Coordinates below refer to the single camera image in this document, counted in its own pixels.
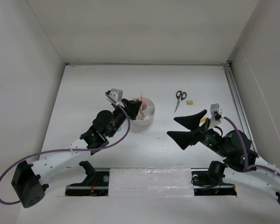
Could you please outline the pink highlighter pen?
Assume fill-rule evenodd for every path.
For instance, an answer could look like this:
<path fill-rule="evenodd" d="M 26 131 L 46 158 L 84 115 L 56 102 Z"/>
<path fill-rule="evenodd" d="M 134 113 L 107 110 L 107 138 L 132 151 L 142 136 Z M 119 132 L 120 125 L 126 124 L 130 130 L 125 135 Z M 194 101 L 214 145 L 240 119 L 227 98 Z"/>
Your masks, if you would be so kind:
<path fill-rule="evenodd" d="M 141 100 L 141 102 L 142 102 L 142 104 L 141 104 L 141 109 L 142 109 L 142 110 L 145 110 L 147 106 L 146 106 L 146 103 L 145 103 L 145 100 L 144 100 L 142 94 L 141 94 L 141 96 L 140 96 L 140 100 Z"/>

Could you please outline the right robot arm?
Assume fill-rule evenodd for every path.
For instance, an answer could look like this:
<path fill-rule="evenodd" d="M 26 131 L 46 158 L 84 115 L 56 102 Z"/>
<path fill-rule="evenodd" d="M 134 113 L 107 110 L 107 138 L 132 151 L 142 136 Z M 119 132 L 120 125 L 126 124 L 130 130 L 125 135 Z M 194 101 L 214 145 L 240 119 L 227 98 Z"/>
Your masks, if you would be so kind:
<path fill-rule="evenodd" d="M 185 150 L 201 143 L 223 158 L 212 161 L 208 169 L 193 169 L 191 183 L 202 195 L 222 186 L 244 186 L 272 198 L 280 205 L 280 169 L 265 161 L 251 149 L 252 141 L 226 116 L 219 104 L 210 106 L 211 117 L 200 113 L 175 117 L 174 121 L 187 128 L 186 132 L 168 131 L 176 144 Z"/>

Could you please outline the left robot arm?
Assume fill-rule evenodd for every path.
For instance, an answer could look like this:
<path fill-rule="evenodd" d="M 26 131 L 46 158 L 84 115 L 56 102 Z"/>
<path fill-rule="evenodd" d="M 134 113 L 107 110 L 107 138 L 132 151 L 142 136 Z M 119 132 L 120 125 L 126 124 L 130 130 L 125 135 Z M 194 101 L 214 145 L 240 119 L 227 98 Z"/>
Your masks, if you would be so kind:
<path fill-rule="evenodd" d="M 95 153 L 109 148 L 112 138 L 122 124 L 135 120 L 142 102 L 139 100 L 111 100 L 114 110 L 100 111 L 90 128 L 71 146 L 60 150 L 46 151 L 46 157 L 32 163 L 21 159 L 16 164 L 11 185 L 20 203 L 29 208 L 39 203 L 47 193 L 58 188 L 61 173 L 79 165 L 83 168 L 78 179 L 84 185 L 96 182 L 96 170 L 88 159 Z"/>

